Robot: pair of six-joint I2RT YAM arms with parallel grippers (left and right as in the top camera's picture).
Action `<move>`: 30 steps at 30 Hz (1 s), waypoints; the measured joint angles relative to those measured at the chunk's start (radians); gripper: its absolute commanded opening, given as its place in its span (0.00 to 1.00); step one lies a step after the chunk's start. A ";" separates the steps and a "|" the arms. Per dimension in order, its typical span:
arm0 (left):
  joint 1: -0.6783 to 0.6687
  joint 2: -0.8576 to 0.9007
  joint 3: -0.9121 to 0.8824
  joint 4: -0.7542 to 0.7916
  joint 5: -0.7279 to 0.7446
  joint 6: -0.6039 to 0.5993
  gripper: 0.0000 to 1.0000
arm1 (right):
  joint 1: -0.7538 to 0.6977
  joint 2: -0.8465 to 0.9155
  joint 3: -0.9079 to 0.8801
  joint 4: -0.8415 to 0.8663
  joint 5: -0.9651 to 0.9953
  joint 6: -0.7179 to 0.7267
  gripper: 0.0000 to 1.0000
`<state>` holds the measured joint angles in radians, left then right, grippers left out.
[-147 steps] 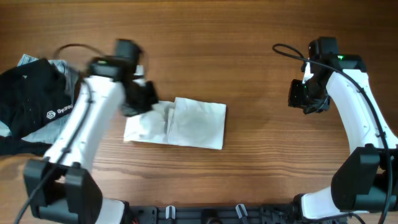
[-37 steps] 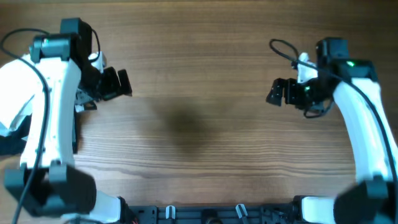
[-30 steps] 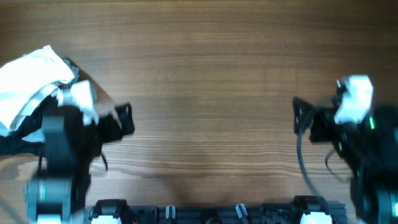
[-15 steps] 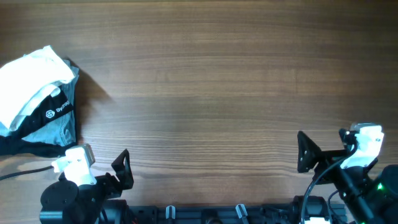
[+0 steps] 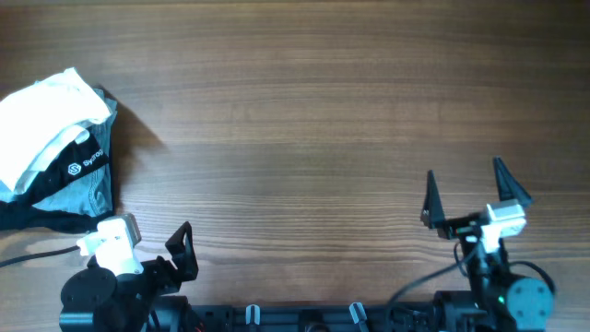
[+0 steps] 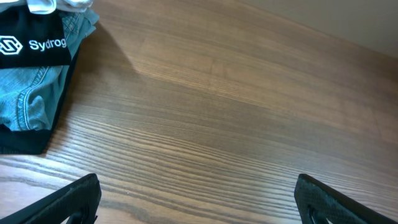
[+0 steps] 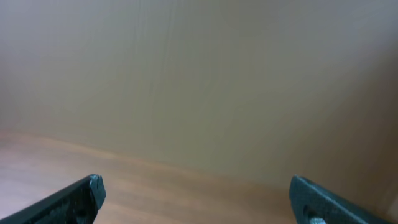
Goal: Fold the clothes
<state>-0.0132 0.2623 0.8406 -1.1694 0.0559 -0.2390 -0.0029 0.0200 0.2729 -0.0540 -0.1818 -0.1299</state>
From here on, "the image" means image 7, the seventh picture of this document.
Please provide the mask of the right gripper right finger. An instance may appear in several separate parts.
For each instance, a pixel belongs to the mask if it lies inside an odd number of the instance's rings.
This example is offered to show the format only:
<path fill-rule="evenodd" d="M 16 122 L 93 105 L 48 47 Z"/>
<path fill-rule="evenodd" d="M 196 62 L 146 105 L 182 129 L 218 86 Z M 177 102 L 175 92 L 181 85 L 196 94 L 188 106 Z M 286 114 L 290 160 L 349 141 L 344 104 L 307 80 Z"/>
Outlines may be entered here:
<path fill-rule="evenodd" d="M 312 180 L 295 175 L 290 181 L 289 200 L 298 224 L 392 224 L 373 196 L 359 192 L 344 198 Z"/>

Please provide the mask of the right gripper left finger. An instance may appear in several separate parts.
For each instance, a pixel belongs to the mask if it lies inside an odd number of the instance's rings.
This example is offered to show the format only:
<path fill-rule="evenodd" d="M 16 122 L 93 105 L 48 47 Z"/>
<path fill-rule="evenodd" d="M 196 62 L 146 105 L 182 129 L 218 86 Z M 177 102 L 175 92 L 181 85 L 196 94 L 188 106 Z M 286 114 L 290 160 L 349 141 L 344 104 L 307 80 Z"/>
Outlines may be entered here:
<path fill-rule="evenodd" d="M 91 174 L 1 219 L 1 224 L 92 224 L 105 198 L 102 176 Z"/>

